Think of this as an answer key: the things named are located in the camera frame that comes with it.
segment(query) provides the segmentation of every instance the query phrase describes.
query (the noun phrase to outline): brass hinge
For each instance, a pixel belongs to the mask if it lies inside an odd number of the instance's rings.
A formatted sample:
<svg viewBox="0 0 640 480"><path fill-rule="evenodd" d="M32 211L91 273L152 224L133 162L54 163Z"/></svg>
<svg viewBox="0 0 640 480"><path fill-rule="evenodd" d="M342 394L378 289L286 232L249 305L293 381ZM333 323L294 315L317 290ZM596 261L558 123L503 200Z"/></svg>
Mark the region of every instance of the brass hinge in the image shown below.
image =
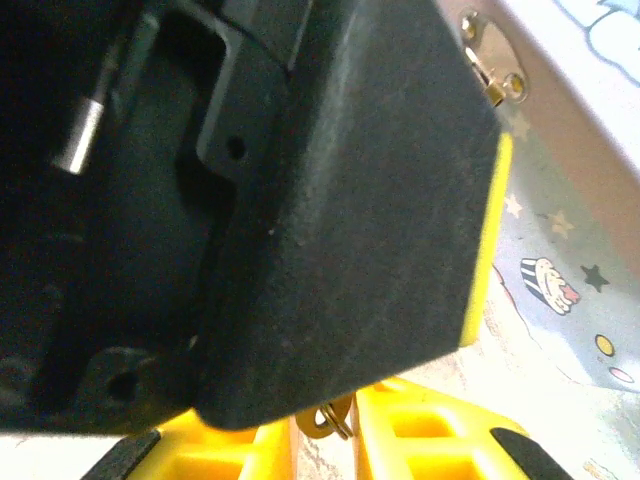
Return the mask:
<svg viewBox="0 0 640 480"><path fill-rule="evenodd" d="M529 84L511 43L489 18L466 11L460 20L462 48L491 105L527 97Z"/></svg>

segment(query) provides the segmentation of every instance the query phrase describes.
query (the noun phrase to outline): cartoon face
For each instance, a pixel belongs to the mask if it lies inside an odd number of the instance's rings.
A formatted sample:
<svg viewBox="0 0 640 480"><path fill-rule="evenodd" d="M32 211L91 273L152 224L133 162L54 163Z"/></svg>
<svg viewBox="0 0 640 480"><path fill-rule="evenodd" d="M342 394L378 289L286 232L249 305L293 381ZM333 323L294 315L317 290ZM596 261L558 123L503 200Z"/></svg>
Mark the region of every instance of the cartoon face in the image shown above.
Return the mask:
<svg viewBox="0 0 640 480"><path fill-rule="evenodd" d="M529 291L558 315L571 312L571 307L580 301L580 294L571 288L548 259L525 258L520 263L520 271Z"/></svg>
<svg viewBox="0 0 640 480"><path fill-rule="evenodd" d="M640 0L601 0L599 3L640 18Z"/></svg>

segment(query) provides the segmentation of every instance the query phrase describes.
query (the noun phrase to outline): cartoon character print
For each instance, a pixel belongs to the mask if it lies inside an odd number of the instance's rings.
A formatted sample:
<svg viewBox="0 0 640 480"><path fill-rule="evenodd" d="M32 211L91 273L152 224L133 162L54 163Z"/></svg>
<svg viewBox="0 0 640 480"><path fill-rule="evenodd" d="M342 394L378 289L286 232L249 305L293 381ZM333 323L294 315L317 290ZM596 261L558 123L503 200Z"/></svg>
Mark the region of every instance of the cartoon character print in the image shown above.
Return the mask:
<svg viewBox="0 0 640 480"><path fill-rule="evenodd" d="M580 294L547 258L522 259L520 272L527 289L558 315L571 313L571 308L580 301Z"/></svg>
<svg viewBox="0 0 640 480"><path fill-rule="evenodd" d="M521 320L524 321L524 318L518 311L518 306L515 302L513 295L507 288L502 274L500 273L500 271L495 265L493 265L493 273L495 274L498 282L502 287L502 293L507 297L507 299L510 301L511 305L513 306L513 313L517 317L519 317ZM606 336L602 334L597 335L595 337L595 343L597 345L598 350L600 350L602 354L606 355L607 358L613 357L615 355L615 347L611 342L611 340ZM618 477L616 477L616 475L614 475L611 470L609 470L608 468L605 468L602 464L597 463L593 458L589 458L589 460L583 464L583 469L587 474L591 475L591 477L593 477L594 480L618 480Z"/></svg>
<svg viewBox="0 0 640 480"><path fill-rule="evenodd" d="M589 48L640 85L640 0L555 0Z"/></svg>
<svg viewBox="0 0 640 480"><path fill-rule="evenodd" d="M595 343L600 353L605 355L605 357L613 359L616 356L616 347L606 335L603 335L601 333L597 334L595 337ZM602 358L599 358L598 361L601 363L605 363ZM609 373L621 382L627 384L635 383L635 380L631 375L616 366L610 366Z"/></svg>

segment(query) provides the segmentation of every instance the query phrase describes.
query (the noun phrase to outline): black textured panel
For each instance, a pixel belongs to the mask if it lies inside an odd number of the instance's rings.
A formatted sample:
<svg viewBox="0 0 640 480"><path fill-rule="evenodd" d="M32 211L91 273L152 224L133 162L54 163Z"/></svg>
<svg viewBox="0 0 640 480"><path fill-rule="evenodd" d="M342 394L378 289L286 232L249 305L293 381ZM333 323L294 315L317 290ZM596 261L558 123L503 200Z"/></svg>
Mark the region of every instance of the black textured panel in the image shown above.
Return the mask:
<svg viewBox="0 0 640 480"><path fill-rule="evenodd" d="M505 428L494 428L491 435L531 480L572 480L569 474L530 438Z"/></svg>
<svg viewBox="0 0 640 480"><path fill-rule="evenodd" d="M311 12L221 254L197 407L263 423L453 351L499 127L432 2Z"/></svg>
<svg viewBox="0 0 640 480"><path fill-rule="evenodd" d="M286 74L192 2L145 2L131 22L87 170L48 157L41 181L12 171L0 196L3 213L20 207L0 228L3 429L140 432L193 404L206 283Z"/></svg>
<svg viewBox="0 0 640 480"><path fill-rule="evenodd" d="M199 0L291 65L312 0Z"/></svg>
<svg viewBox="0 0 640 480"><path fill-rule="evenodd" d="M160 438L160 432L154 430L120 440L82 477L82 480L125 480Z"/></svg>

